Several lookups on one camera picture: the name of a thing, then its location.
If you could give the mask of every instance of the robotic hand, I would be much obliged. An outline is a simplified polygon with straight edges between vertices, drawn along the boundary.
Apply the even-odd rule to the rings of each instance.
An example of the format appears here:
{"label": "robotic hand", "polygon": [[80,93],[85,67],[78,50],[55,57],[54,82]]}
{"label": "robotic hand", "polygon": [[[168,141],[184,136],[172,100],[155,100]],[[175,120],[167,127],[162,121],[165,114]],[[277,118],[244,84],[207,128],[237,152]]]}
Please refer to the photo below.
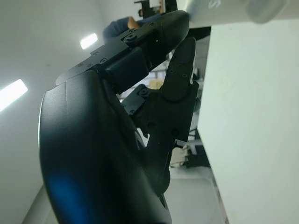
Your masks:
{"label": "robotic hand", "polygon": [[[188,29],[188,14],[176,11],[128,30],[45,93],[40,162],[60,224],[171,224],[163,196],[171,151],[187,142],[198,91]],[[147,76],[174,48],[162,88],[140,85],[121,104],[115,94]],[[136,127],[150,134],[146,147]]]}

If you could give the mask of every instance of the table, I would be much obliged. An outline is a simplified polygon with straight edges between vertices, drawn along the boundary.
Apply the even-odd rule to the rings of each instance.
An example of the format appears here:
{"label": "table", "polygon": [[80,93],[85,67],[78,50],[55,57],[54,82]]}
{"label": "table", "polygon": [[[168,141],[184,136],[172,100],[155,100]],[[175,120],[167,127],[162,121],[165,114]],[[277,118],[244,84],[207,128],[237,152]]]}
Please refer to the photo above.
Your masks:
{"label": "table", "polygon": [[230,224],[297,223],[299,21],[212,27],[198,129]]}

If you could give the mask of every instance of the fluorescent light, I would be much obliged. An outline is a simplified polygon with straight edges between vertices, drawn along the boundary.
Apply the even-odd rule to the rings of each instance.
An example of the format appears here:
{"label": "fluorescent light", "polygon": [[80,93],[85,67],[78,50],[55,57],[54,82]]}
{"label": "fluorescent light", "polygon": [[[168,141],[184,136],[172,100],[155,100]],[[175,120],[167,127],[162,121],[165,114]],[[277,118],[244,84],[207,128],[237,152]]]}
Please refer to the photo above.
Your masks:
{"label": "fluorescent light", "polygon": [[98,37],[96,34],[91,34],[91,35],[87,36],[80,42],[82,49],[88,48],[90,45],[96,43],[97,40],[98,40]]}
{"label": "fluorescent light", "polygon": [[27,87],[20,79],[2,89],[0,91],[0,112],[27,91]]}

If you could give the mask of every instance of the white cylinder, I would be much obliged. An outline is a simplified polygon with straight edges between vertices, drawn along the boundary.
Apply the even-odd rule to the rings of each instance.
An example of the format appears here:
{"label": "white cylinder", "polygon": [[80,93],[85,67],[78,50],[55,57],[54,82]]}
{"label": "white cylinder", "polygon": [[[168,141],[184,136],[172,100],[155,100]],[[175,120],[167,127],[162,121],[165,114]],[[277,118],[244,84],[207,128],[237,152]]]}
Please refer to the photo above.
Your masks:
{"label": "white cylinder", "polygon": [[299,18],[299,0],[177,0],[190,14],[190,28]]}

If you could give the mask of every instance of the white ceiling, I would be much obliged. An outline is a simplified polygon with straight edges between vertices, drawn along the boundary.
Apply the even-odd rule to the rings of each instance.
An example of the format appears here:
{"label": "white ceiling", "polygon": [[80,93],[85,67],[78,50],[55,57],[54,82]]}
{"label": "white ceiling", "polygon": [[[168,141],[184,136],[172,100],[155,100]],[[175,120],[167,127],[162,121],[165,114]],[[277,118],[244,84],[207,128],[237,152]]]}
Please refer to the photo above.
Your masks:
{"label": "white ceiling", "polygon": [[[40,102],[63,71],[102,44],[96,0],[3,0],[0,89],[22,79],[28,92],[0,112],[0,223],[21,223],[42,185],[37,148]],[[96,33],[86,50],[80,40]]]}

